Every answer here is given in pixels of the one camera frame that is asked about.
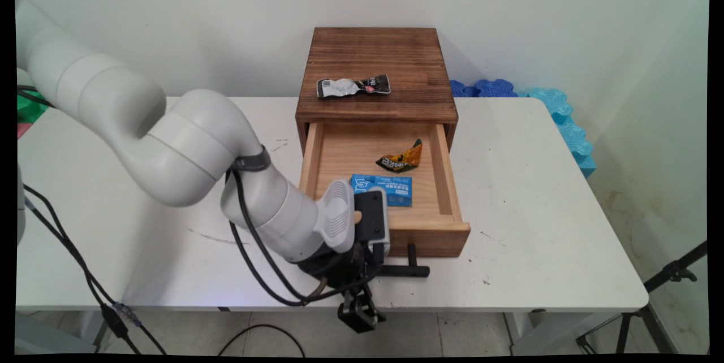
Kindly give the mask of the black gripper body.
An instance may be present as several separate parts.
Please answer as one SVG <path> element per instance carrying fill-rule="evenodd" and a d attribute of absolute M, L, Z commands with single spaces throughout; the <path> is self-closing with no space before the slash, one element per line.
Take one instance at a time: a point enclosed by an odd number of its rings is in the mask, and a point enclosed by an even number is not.
<path fill-rule="evenodd" d="M 319 281 L 310 297 L 329 297 L 361 290 L 378 275 L 386 255 L 386 244 L 362 242 L 344 254 L 327 252 L 298 263 L 298 267 Z"/>

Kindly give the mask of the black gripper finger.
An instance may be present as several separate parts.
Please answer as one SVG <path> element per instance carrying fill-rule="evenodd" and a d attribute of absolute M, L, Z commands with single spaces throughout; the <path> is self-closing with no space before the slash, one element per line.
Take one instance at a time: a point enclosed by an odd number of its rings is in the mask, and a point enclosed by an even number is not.
<path fill-rule="evenodd" d="M 356 333 L 375 329 L 375 309 L 372 298 L 367 294 L 344 294 L 337 309 L 337 318 Z"/>
<path fill-rule="evenodd" d="M 381 323 L 387 321 L 387 316 L 383 314 L 373 302 L 373 294 L 370 287 L 363 288 L 362 294 L 362 311 L 372 323 Z"/>

